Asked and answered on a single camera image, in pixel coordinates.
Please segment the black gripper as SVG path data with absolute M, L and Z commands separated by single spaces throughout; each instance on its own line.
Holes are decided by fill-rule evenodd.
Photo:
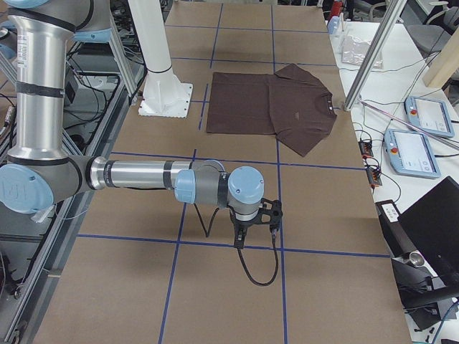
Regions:
M 234 248 L 244 249 L 247 230 L 252 225 L 262 224 L 263 210 L 259 209 L 257 212 L 254 213 L 251 219 L 239 219 L 239 214 L 234 209 L 230 209 L 229 214 L 230 220 L 233 223 L 235 230 Z

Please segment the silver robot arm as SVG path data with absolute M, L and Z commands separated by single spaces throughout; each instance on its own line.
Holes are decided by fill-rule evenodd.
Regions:
M 247 230 L 266 224 L 264 180 L 255 168 L 227 172 L 216 160 L 117 161 L 85 156 L 63 123 L 68 42 L 107 43 L 126 80 L 122 44 L 108 1 L 9 1 L 8 17 L 17 32 L 16 142 L 1 167 L 1 202 L 21 214 L 48 209 L 90 190 L 168 190 L 185 204 L 227 209 L 234 246 Z

